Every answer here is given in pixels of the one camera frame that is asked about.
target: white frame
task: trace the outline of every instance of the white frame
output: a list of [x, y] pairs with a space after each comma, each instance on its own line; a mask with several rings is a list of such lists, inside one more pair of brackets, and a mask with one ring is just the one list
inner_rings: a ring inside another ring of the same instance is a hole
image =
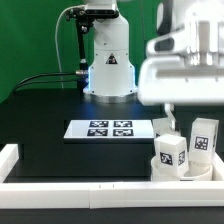
[[18, 145], [0, 153], [0, 208], [123, 208], [224, 206], [224, 164], [213, 159], [213, 181], [3, 183], [18, 161]]

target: green screen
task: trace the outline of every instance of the green screen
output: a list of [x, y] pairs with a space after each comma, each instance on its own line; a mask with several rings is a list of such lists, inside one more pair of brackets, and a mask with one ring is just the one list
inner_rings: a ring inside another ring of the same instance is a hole
[[[130, 61], [136, 80], [145, 58], [145, 44], [156, 36], [159, 0], [118, 2], [130, 26]], [[61, 12], [80, 5], [77, 0], [1, 0], [0, 2], [0, 102], [21, 80], [40, 73], [59, 72], [55, 50], [55, 27]], [[79, 68], [75, 21], [63, 19], [59, 28], [59, 49], [64, 72]], [[85, 35], [88, 63], [93, 60], [93, 32]], [[31, 85], [29, 88], [61, 88], [61, 84]], [[76, 88], [66, 83], [65, 88]]]

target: black table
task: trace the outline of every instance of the black table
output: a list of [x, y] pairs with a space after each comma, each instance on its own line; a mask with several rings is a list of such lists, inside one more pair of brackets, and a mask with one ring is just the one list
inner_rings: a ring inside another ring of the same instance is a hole
[[[217, 152], [223, 152], [224, 107], [176, 107], [182, 135], [190, 139], [197, 117], [218, 119]], [[20, 160], [6, 179], [18, 182], [148, 181], [150, 143], [65, 144], [72, 119], [155, 119], [161, 106], [88, 102], [74, 89], [22, 90], [0, 105], [0, 143], [20, 144]], [[1, 210], [1, 223], [223, 223], [224, 208], [122, 208]]]

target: white cube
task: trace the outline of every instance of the white cube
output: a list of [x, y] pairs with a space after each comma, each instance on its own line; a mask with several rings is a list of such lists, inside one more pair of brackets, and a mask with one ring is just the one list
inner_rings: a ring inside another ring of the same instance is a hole
[[155, 138], [164, 134], [180, 136], [179, 131], [173, 130], [171, 128], [171, 120], [169, 118], [154, 119], [152, 120], [152, 124]]
[[160, 173], [181, 177], [189, 170], [186, 138], [165, 134], [154, 143]]
[[189, 161], [211, 164], [216, 148], [218, 120], [197, 118], [192, 125]]

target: warning triangle sticker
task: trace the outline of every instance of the warning triangle sticker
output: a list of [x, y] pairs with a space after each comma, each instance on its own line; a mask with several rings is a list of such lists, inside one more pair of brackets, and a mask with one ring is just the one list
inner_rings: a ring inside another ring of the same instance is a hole
[[110, 65], [117, 65], [117, 60], [116, 58], [114, 57], [114, 54], [112, 53], [110, 55], [110, 57], [108, 58], [106, 64], [110, 64]]

